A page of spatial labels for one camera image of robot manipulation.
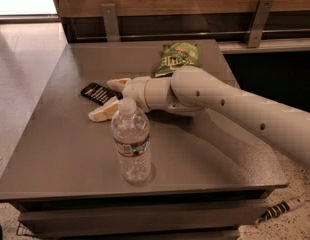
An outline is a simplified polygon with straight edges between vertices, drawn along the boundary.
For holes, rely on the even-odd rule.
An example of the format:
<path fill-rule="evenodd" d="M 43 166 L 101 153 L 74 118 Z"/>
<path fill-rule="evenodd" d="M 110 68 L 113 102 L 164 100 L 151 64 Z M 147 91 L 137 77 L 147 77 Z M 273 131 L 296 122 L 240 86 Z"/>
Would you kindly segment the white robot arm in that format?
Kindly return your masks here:
<path fill-rule="evenodd" d="M 145 111 L 193 116 L 209 108 L 247 129 L 310 170 L 310 113 L 246 92 L 194 66 L 170 77 L 111 79 L 107 86 Z"/>

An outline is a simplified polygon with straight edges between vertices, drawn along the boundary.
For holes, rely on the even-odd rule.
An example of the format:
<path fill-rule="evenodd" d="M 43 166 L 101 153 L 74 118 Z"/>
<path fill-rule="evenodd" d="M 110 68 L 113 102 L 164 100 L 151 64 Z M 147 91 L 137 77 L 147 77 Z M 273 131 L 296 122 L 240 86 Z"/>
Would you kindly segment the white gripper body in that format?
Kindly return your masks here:
<path fill-rule="evenodd" d="M 137 77 L 124 87 L 124 98 L 132 98 L 144 112 L 166 110 L 173 103 L 169 78 Z"/>

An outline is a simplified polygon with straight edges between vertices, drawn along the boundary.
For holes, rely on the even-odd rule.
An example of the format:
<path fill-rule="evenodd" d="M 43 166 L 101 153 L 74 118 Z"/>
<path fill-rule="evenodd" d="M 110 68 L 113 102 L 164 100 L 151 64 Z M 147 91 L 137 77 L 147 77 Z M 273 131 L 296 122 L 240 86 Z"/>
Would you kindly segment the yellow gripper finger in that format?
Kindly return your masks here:
<path fill-rule="evenodd" d="M 122 93 L 130 82 L 130 78 L 111 79 L 107 81 L 107 86 L 116 92 Z"/>
<path fill-rule="evenodd" d="M 93 122 L 103 122 L 110 120 L 118 110 L 119 99 L 112 97 L 104 105 L 96 108 L 88 114 L 88 117 Z"/>

